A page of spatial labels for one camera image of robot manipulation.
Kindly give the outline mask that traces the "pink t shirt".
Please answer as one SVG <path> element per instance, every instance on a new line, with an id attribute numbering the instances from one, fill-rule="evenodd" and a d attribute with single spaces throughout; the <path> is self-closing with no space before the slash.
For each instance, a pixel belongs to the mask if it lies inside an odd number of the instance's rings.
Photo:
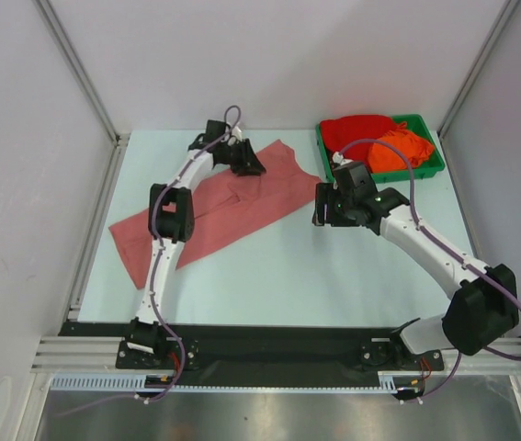
<path id="1" fill-rule="evenodd" d="M 257 156 L 266 168 L 261 176 L 238 177 L 223 171 L 199 184 L 194 194 L 195 230 L 177 268 L 218 252 L 314 201 L 321 179 L 299 166 L 288 145 L 274 141 Z M 108 227 L 137 289 L 146 285 L 152 257 L 148 214 L 144 209 Z"/>

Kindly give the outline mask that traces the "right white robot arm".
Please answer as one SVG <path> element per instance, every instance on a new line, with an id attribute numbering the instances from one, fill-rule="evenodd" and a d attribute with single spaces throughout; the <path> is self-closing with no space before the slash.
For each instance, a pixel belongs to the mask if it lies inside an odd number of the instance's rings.
<path id="1" fill-rule="evenodd" d="M 510 268 L 491 267 L 446 242 L 410 199 L 392 187 L 378 189 L 363 163 L 341 165 L 334 177 L 315 187 L 313 224 L 369 229 L 407 253 L 449 300 L 445 313 L 396 329 L 400 339 L 391 343 L 390 357 L 397 367 L 412 368 L 434 349 L 474 356 L 519 324 Z"/>

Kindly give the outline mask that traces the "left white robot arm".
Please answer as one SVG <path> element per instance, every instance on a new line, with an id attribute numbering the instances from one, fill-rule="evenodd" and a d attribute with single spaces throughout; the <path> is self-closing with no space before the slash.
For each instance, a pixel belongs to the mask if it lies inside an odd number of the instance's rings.
<path id="1" fill-rule="evenodd" d="M 189 145 L 187 159 L 173 179 L 151 186 L 151 262 L 141 304 L 125 336 L 128 348 L 149 368 L 160 367 L 168 357 L 170 341 L 178 339 L 162 319 L 160 303 L 178 257 L 195 230 L 194 191 L 218 164 L 229 166 L 237 176 L 258 176 L 266 171 L 237 122 L 210 119 L 206 130 Z"/>

